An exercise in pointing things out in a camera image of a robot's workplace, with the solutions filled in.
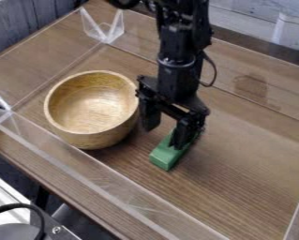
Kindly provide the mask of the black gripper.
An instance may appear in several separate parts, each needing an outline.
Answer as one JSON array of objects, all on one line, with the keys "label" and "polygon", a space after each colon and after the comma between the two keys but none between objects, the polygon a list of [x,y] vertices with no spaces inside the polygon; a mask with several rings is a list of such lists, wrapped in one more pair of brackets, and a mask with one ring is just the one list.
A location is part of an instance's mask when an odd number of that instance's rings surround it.
[{"label": "black gripper", "polygon": [[198,55],[189,61],[158,58],[158,76],[139,75],[137,96],[142,125],[146,131],[161,125],[162,114],[178,123],[172,133],[170,146],[182,150],[205,129],[210,109],[198,97],[201,73],[206,57]]}]

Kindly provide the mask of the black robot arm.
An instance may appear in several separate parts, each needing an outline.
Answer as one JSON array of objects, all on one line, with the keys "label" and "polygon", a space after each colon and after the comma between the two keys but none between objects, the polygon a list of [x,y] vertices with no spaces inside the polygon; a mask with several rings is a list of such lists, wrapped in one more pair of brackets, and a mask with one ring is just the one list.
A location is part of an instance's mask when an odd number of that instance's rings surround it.
[{"label": "black robot arm", "polygon": [[210,108],[198,97],[205,49],[212,44],[210,0],[107,0],[121,9],[145,4],[155,13],[161,48],[158,76],[138,77],[143,128],[154,130],[162,115],[177,120],[170,146],[181,150],[205,129]]}]

